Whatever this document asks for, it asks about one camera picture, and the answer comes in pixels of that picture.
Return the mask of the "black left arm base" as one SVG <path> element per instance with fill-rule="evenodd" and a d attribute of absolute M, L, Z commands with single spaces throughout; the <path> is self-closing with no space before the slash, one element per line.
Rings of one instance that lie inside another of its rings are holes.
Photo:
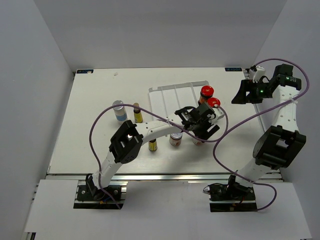
<path fill-rule="evenodd" d="M 110 185 L 101 191 L 100 189 L 94 195 L 85 184 L 79 185 L 76 190 L 74 209 L 94 209 L 94 210 L 120 210 L 125 202 L 125 187 L 122 185 Z"/>

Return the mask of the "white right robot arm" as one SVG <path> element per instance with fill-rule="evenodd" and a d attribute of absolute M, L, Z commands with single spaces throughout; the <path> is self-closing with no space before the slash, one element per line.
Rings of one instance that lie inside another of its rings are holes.
<path fill-rule="evenodd" d="M 264 75 L 256 72 L 252 79 L 241 81 L 232 104 L 259 104 L 272 99 L 275 108 L 271 126 L 256 142 L 252 160 L 238 170 L 235 181 L 225 188 L 226 195 L 236 200 L 244 193 L 244 187 L 253 183 L 270 170 L 287 168 L 301 149 L 307 137 L 297 125 L 298 96 L 302 81 L 293 76 L 293 66 L 281 64 L 275 67 L 272 78 L 264 82 Z"/>

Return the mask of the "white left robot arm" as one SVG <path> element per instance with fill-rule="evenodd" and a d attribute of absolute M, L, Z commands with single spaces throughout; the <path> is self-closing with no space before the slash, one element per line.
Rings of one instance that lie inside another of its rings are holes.
<path fill-rule="evenodd" d="M 126 120 L 110 139 L 104 161 L 98 162 L 98 170 L 86 179 L 88 193 L 99 200 L 105 196 L 106 187 L 119 168 L 137 158 L 141 147 L 151 140 L 185 132 L 200 142 L 212 142 L 212 135 L 220 128 L 217 122 L 225 116 L 219 107 L 202 103 L 198 107 L 187 106 L 174 113 L 143 123 Z"/>

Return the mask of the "red-lid chili sauce jar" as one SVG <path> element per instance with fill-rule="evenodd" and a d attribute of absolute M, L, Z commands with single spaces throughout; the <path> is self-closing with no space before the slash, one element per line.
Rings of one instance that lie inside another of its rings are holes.
<path fill-rule="evenodd" d="M 208 101 L 214 94 L 214 88 L 210 85 L 204 85 L 200 90 L 198 104 L 201 105 Z"/>

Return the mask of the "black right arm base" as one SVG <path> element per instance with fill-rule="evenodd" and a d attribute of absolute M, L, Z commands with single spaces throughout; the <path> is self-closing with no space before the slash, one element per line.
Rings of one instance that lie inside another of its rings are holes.
<path fill-rule="evenodd" d="M 256 196 L 253 188 L 245 191 L 229 184 L 212 183 L 202 190 L 209 196 L 211 213 L 257 212 Z"/>

